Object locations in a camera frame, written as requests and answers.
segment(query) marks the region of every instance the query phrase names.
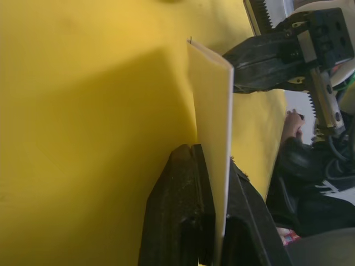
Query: black plastic part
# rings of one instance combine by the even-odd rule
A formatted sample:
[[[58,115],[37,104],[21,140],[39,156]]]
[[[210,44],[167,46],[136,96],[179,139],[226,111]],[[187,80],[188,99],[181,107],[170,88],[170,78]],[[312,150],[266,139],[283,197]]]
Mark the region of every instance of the black plastic part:
[[[355,265],[355,228],[335,230],[287,246],[293,266]]]
[[[321,71],[330,70],[354,57],[341,8],[293,14],[276,27],[276,31],[284,30],[292,35],[309,30]]]
[[[211,265],[215,209],[201,145],[174,150],[146,204],[139,266]]]
[[[174,150],[146,205],[138,265],[211,265],[215,210],[201,145]],[[260,194],[231,161],[221,265],[291,266]]]
[[[253,93],[276,88],[306,68],[303,58],[290,59],[291,51],[300,50],[297,37],[277,32],[247,39],[228,51],[224,58],[234,66],[234,92]],[[289,90],[305,87],[288,83]]]
[[[233,162],[221,265],[292,265],[262,197]]]
[[[261,2],[250,1],[258,7]],[[301,43],[300,34],[307,32],[310,41]],[[296,77],[310,79],[311,69],[330,70],[354,57],[340,8],[296,13],[267,33],[247,39],[224,55],[235,69],[234,93],[277,88],[311,90],[309,82],[292,84],[288,81]],[[302,49],[311,52],[305,54]]]

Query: yellow fabric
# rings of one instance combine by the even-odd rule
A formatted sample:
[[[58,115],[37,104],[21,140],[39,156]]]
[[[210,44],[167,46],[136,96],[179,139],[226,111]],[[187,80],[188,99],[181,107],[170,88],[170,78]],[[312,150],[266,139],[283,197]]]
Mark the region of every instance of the yellow fabric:
[[[146,198],[170,151],[196,141],[186,38],[223,53],[251,36],[242,1],[0,12],[1,264],[136,265]],[[264,194],[283,107],[277,91],[235,96],[232,153]]]

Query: black cable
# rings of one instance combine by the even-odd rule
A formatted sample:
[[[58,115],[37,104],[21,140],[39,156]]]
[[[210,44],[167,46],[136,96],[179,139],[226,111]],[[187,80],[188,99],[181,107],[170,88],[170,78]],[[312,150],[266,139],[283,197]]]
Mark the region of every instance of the black cable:
[[[334,143],[333,143],[333,138],[332,136],[328,137],[328,143],[329,146],[333,152],[333,154],[342,162],[348,162],[349,158],[346,158],[345,156],[343,156],[340,152],[338,152],[338,150],[335,148]]]
[[[353,178],[355,178],[355,175],[349,175],[349,176],[341,176],[341,177],[333,177],[333,176],[331,176],[330,175],[330,173],[329,173],[329,169],[330,169],[330,167],[331,167],[331,165],[334,163],[334,162],[336,162],[336,160],[337,159],[331,159],[329,162],[328,162],[328,164],[327,164],[327,166],[326,166],[326,170],[325,170],[325,175],[326,175],[326,178],[328,179],[328,180],[334,180],[334,181],[336,181],[336,180],[347,180],[347,179],[353,179]]]

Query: wire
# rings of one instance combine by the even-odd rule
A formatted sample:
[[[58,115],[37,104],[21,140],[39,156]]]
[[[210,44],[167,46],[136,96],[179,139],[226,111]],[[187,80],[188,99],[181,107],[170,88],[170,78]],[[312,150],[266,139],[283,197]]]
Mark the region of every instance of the wire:
[[[334,88],[334,90],[335,91],[346,90],[354,83],[354,81],[355,81],[355,72],[351,75],[351,78],[349,79],[349,82],[346,85],[339,87],[339,88]]]
[[[349,158],[346,158],[345,156],[343,156],[340,152],[338,152],[338,150],[335,148],[334,143],[333,143],[333,138],[332,136],[328,137],[328,143],[329,146],[333,152],[333,154],[342,162],[347,162],[349,161]]]
[[[355,175],[349,175],[349,176],[342,176],[342,177],[333,177],[333,176],[331,176],[330,175],[330,173],[329,173],[329,169],[330,169],[330,167],[331,167],[331,165],[336,161],[337,159],[331,159],[330,161],[329,161],[329,163],[327,164],[327,166],[326,166],[326,170],[325,170],[325,175],[326,175],[326,178],[328,179],[328,180],[334,180],[334,181],[336,181],[336,180],[347,180],[347,179],[353,179],[353,178],[355,178]]]

